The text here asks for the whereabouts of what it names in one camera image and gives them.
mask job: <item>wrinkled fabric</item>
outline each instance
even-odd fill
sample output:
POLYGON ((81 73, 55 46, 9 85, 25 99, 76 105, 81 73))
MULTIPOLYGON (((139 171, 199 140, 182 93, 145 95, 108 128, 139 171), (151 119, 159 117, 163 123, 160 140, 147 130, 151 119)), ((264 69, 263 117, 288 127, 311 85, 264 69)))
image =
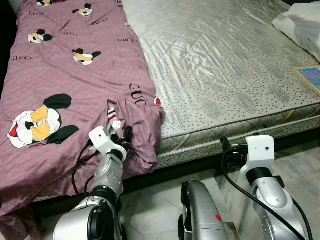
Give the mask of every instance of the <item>wrinkled fabric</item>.
MULTIPOLYGON (((123 178, 151 172, 162 108, 155 104, 140 42, 121 1, 24 0, 0 104, 0 230, 37 238, 17 210, 37 197, 74 195, 72 169, 89 132, 108 124, 112 103, 133 127, 123 178)), ((75 181, 83 192, 101 159, 83 154, 75 181)))

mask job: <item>book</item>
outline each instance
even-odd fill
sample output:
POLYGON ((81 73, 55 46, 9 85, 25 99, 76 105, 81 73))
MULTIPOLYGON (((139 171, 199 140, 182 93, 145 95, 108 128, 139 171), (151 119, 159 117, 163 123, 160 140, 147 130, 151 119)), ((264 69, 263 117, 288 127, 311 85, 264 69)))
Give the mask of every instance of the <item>book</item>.
POLYGON ((320 96, 320 66, 295 67, 294 71, 320 96))

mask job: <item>tiled floor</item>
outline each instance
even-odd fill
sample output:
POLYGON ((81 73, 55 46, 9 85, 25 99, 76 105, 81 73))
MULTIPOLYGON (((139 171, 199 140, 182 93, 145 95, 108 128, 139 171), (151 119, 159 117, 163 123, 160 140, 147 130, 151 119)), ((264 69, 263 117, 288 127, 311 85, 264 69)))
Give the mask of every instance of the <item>tiled floor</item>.
MULTIPOLYGON (((295 198, 311 224, 313 239, 320 239, 320 147, 319 141, 307 142, 278 153, 275 175, 281 175, 286 190, 295 198)), ((261 223, 252 202, 230 186, 222 176, 206 170, 186 177, 167 181, 122 196, 121 221, 125 225, 128 240, 179 240, 178 218, 182 214, 180 202, 181 184, 185 180, 202 181, 214 199, 222 219, 229 229, 232 222, 242 240, 264 240, 261 223)), ((249 190, 239 172, 230 177, 249 190)), ((45 240, 53 239, 53 230, 60 215, 43 220, 45 240)), ((228 231, 230 240, 239 240, 228 231)))

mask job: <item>cartoon mouse print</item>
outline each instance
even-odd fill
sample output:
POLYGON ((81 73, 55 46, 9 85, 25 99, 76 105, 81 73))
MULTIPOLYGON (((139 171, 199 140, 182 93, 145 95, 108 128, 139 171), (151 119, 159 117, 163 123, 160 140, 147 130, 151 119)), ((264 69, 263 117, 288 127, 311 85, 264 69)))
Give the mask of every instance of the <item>cartoon mouse print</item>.
POLYGON ((61 128, 62 119, 57 109, 67 109, 72 98, 67 94, 53 95, 35 111, 24 111, 14 120, 7 134, 11 144, 23 148, 47 140, 46 144, 62 144, 79 130, 74 125, 61 128))
POLYGON ((48 7, 50 5, 52 5, 52 2, 55 2, 56 0, 36 0, 37 1, 37 5, 40 7, 48 7))
POLYGON ((42 41, 50 41, 53 37, 50 34, 45 34, 45 30, 39 29, 36 33, 28 35, 30 44, 40 44, 42 41))
POLYGON ((91 13, 92 13, 92 9, 91 9, 92 4, 86 3, 84 5, 84 9, 75 9, 72 11, 72 13, 76 13, 78 12, 80 15, 84 16, 84 17, 88 17, 91 13))
POLYGON ((75 56, 73 57, 75 62, 85 66, 92 64, 93 60, 101 55, 100 51, 95 51, 92 54, 84 53, 84 50, 81 48, 78 48, 77 50, 72 50, 72 52, 75 53, 75 56))

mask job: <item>pink bedsheet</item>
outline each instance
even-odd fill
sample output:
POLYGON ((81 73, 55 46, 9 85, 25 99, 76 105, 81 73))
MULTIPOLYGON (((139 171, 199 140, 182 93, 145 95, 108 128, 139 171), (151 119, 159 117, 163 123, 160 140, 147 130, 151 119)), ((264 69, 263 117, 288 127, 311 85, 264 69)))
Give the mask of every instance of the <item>pink bedsheet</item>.
MULTIPOLYGON (((121 1, 24 0, 17 17, 0 105, 0 231, 8 240, 39 238, 24 210, 35 198, 75 194, 71 171, 110 106, 119 135, 133 127, 124 178, 155 168, 164 116, 121 1)), ((99 160, 82 162, 80 191, 99 160)))

